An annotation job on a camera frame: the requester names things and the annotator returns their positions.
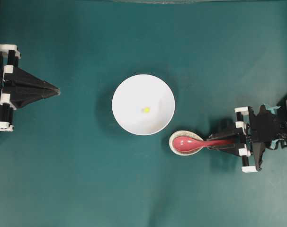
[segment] red spoon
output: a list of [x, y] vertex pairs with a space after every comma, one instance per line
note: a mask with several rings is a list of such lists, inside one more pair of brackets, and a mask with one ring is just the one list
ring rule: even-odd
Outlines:
[[234, 140], [196, 140], [188, 136], [179, 136], [173, 140], [173, 147], [181, 153], [188, 153], [199, 148], [206, 148], [214, 145], [234, 143]]

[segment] white bowl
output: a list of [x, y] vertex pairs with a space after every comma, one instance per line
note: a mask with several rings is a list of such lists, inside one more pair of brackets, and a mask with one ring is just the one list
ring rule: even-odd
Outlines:
[[124, 80], [112, 99], [118, 124], [135, 135], [152, 135], [164, 129], [175, 110], [169, 86], [152, 75], [135, 75]]

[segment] green mat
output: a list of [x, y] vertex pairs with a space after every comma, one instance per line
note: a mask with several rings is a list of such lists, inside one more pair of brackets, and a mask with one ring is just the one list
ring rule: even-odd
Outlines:
[[[287, 227], [287, 149], [244, 174], [240, 158], [168, 146], [176, 130], [205, 138], [235, 107], [287, 94], [287, 0], [2, 0], [0, 43], [62, 92], [17, 110], [0, 135], [0, 227]], [[176, 98], [153, 136], [111, 112], [115, 88], [139, 73]]]
[[91, 0], [91, 1], [112, 1], [112, 2], [126, 2], [126, 3], [146, 3], [146, 4], [184, 4], [184, 3], [198, 3], [208, 1], [246, 1], [246, 0]]

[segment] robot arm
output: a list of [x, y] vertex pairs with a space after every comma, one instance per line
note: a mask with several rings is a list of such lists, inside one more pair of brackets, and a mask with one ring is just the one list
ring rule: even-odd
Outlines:
[[[3, 58], [8, 59], [4, 67]], [[0, 44], [0, 131], [13, 131], [15, 110], [60, 94], [57, 87], [20, 69], [20, 58], [16, 45]]]
[[[236, 138], [237, 143], [227, 146], [212, 146], [216, 149], [237, 155], [242, 158], [242, 171], [245, 173], [258, 172], [261, 170], [262, 156], [266, 148], [275, 150], [278, 144], [282, 148], [287, 147], [287, 121], [276, 114], [279, 107], [267, 107], [262, 105], [255, 115], [251, 107], [235, 108], [237, 121], [235, 125], [221, 133], [212, 134], [209, 140]], [[244, 122], [244, 116], [249, 117], [249, 122]], [[249, 165], [249, 157], [253, 155], [255, 165]]]

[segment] green table surface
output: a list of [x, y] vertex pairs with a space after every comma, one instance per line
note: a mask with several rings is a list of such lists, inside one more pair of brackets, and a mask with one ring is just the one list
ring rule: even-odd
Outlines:
[[[0, 43], [62, 91], [15, 111], [0, 135], [0, 227], [287, 227], [287, 149], [244, 174], [240, 158], [168, 146], [176, 130], [206, 137], [235, 107], [287, 93], [287, 0], [2, 0]], [[124, 131], [111, 111], [118, 84], [142, 73], [176, 98], [152, 136]]]

